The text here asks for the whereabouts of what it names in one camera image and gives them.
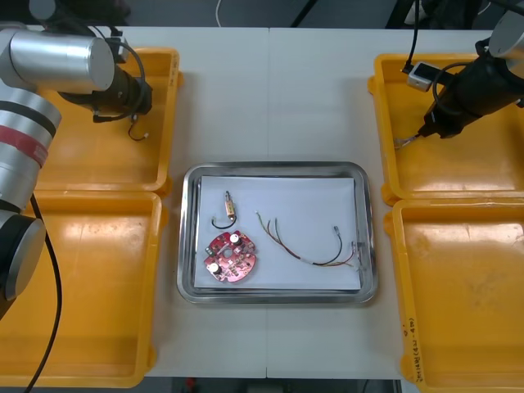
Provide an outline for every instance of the white table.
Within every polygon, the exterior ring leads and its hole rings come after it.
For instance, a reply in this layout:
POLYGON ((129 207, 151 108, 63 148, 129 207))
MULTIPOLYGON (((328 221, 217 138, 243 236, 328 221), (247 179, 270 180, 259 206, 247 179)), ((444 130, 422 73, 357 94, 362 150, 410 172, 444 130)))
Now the white table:
MULTIPOLYGON (((126 28, 134 46, 175 47, 171 176, 221 160, 349 160, 368 173, 379 287, 360 307, 187 303, 175 283, 179 188, 162 238, 150 376, 400 378, 400 322, 377 126, 374 58, 406 53, 393 30, 126 28)), ((472 52, 487 32, 423 31, 418 52, 472 52)))

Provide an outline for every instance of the yellow plastic tray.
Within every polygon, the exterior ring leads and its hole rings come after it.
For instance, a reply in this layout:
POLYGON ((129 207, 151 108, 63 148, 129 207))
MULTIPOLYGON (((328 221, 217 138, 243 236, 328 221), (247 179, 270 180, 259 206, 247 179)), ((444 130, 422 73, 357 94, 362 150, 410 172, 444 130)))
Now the yellow plastic tray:
MULTIPOLYGON (((373 94, 386 184, 384 201, 399 199, 524 197, 524 111, 509 106, 470 124, 455 138, 422 138, 395 151, 393 138, 414 135, 433 103, 431 92, 406 84, 406 55, 375 60, 373 94)), ((474 55, 420 55, 415 61, 444 66, 474 55)))
MULTIPOLYGON (((64 295, 58 335, 37 386, 137 385, 155 361, 151 325, 166 221, 160 198, 152 192, 37 192, 36 197, 64 295)), ((55 310, 44 247, 29 286, 0 323, 0 386, 27 385, 55 310)))
POLYGON ((422 392, 524 391, 524 200, 400 201, 385 218, 422 392))
MULTIPOLYGON (((38 190, 114 190, 169 192, 169 157, 174 133, 178 53, 174 49, 139 48, 147 82, 153 89, 153 107, 139 117, 133 136, 130 122, 94 124, 87 109, 62 99, 57 93, 40 92, 57 106, 62 122, 38 176, 38 190)), ((132 56, 122 67, 139 75, 132 56)))

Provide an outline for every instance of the metal tray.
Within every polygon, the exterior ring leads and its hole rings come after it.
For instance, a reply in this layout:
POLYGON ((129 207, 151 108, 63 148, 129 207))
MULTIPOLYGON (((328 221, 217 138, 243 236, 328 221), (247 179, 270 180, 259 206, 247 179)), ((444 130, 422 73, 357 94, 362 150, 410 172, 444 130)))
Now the metal tray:
POLYGON ((351 162, 228 162, 191 168, 184 178, 178 245, 178 290, 192 303, 364 303, 377 290, 377 268, 368 176, 351 162), (359 290, 281 290, 195 287, 195 263, 202 176, 352 178, 355 181, 359 290))

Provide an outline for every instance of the black cable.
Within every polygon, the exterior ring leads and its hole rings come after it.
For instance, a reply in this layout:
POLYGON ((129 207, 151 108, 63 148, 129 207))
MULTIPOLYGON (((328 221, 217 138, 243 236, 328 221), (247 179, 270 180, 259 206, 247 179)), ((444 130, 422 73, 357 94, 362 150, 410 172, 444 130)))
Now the black cable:
POLYGON ((411 64, 413 61, 413 55, 415 54, 415 48, 417 46, 418 38, 418 18, 420 16, 420 0, 415 0, 415 24, 413 25, 413 42, 411 43, 411 51, 409 52, 408 60, 404 65, 403 72, 409 73, 413 69, 411 64))
MULTIPOLYGON (((34 194, 31 196, 31 206, 33 207, 34 216, 37 219, 42 218, 42 213, 40 212, 40 208, 38 207, 38 203, 36 201, 36 198, 34 197, 34 194)), ((51 258, 51 264, 52 264, 52 270, 55 274, 55 284, 56 284, 56 314, 55 314, 55 322, 52 326, 51 336, 49 337, 49 342, 47 344, 47 348, 45 352, 43 353, 42 360, 40 361, 40 365, 36 369, 36 372, 33 375, 33 378, 31 378, 31 381, 29 382, 29 385, 25 388, 24 393, 29 393, 32 389, 36 381, 38 380, 38 377, 40 377, 40 374, 43 371, 43 368, 46 365, 47 358, 49 357, 49 354, 51 353, 52 345, 55 343, 56 339, 56 333, 58 332, 58 325, 60 323, 60 317, 62 313, 62 283, 60 279, 60 269, 58 268, 58 260, 56 259, 55 251, 51 244, 51 239, 49 238, 49 234, 46 232, 46 246, 47 251, 49 252, 49 257, 51 258)))
POLYGON ((235 217, 233 218, 233 221, 230 223, 230 225, 228 226, 225 226, 225 227, 219 227, 215 224, 215 217, 213 217, 211 219, 211 225, 213 225, 215 228, 217 229, 229 229, 231 228, 235 223, 237 222, 237 216, 235 215, 235 217))
POLYGON ((136 114, 136 111, 140 104, 142 103, 142 99, 144 98, 144 95, 146 94, 146 71, 144 70, 144 65, 142 64, 142 61, 140 60, 140 56, 132 49, 127 43, 123 43, 121 41, 111 41, 111 43, 115 43, 121 47, 124 47, 127 49, 134 57, 134 59, 137 61, 138 68, 140 69, 140 94, 138 94, 137 101, 133 104, 133 106, 122 115, 118 116, 99 116, 94 115, 93 116, 93 122, 95 123, 106 123, 109 121, 117 121, 125 119, 126 117, 130 117, 136 114))
POLYGON ((453 109, 450 109, 446 106, 444 106, 442 104, 442 102, 440 102, 440 98, 439 98, 439 95, 438 95, 438 92, 436 91, 436 86, 438 85, 438 81, 440 79, 440 77, 449 69, 451 68, 454 68, 454 67, 460 67, 460 66, 469 66, 469 62, 466 62, 466 61, 460 61, 460 62, 457 62, 457 63, 452 63, 452 64, 448 64, 446 67, 443 67, 442 70, 440 70, 436 76, 435 76, 435 80, 433 80, 433 85, 431 86, 431 91, 433 92, 433 98, 435 99, 435 104, 440 108, 441 111, 443 111, 444 113, 447 113, 448 115, 452 115, 452 116, 459 116, 462 114, 462 112, 460 111, 454 111, 453 109))
POLYGON ((296 16, 293 23, 291 23, 290 27, 298 27, 300 23, 304 20, 304 18, 307 17, 311 9, 314 7, 314 5, 317 3, 318 0, 308 0, 308 2, 304 5, 302 10, 300 10, 299 14, 296 16))

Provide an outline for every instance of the red circuit board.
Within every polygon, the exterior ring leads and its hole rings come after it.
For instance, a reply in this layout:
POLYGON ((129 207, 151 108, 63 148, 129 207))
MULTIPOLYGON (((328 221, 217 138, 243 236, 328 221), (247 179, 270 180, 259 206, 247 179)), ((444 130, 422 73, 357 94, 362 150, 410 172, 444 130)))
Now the red circuit board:
POLYGON ((206 253, 206 269, 219 281, 242 280, 255 267, 255 243, 240 231, 217 236, 206 253))

